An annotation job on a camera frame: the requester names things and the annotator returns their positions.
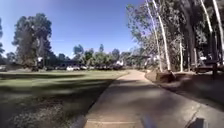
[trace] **sidewalk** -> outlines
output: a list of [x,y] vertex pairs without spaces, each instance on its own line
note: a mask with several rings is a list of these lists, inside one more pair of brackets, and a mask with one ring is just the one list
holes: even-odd
[[142,119],[149,118],[156,128],[224,128],[223,112],[153,86],[134,70],[101,95],[85,128],[143,128]]

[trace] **green lawn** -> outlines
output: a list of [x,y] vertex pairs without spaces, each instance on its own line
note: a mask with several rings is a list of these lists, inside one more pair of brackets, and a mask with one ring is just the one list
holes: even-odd
[[0,125],[68,127],[125,71],[0,73]]

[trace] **blue sky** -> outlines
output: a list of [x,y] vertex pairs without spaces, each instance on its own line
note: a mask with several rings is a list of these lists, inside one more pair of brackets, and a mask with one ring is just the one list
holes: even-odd
[[0,0],[3,37],[7,52],[12,46],[17,20],[21,16],[45,13],[52,21],[52,50],[72,56],[75,45],[98,50],[104,44],[106,52],[114,48],[127,51],[135,46],[127,28],[127,4],[138,5],[143,0]]

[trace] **park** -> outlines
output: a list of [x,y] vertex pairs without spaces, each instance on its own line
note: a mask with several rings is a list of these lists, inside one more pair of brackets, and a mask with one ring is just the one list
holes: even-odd
[[0,1],[1,128],[224,127],[223,0],[24,1]]

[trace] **car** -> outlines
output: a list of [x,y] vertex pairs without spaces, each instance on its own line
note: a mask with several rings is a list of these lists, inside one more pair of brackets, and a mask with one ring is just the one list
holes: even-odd
[[87,67],[86,66],[81,66],[80,69],[81,70],[87,70]]
[[52,71],[52,70],[54,70],[54,67],[46,66],[46,67],[44,67],[44,70],[45,71]]
[[66,68],[67,71],[74,71],[74,70],[80,70],[80,68],[78,66],[68,66]]
[[73,66],[73,69],[74,69],[74,70],[80,70],[81,68],[78,67],[78,66]]
[[74,71],[74,68],[73,68],[72,66],[68,66],[68,67],[66,68],[66,70],[67,70],[67,71]]
[[56,67],[55,68],[56,70],[66,70],[66,67],[64,66],[64,67],[62,67],[62,66],[58,66],[58,67]]
[[90,67],[88,67],[88,69],[89,69],[89,70],[94,70],[94,69],[95,69],[95,67],[90,66]]
[[6,66],[5,65],[1,65],[0,66],[0,72],[6,72],[7,69],[6,69]]

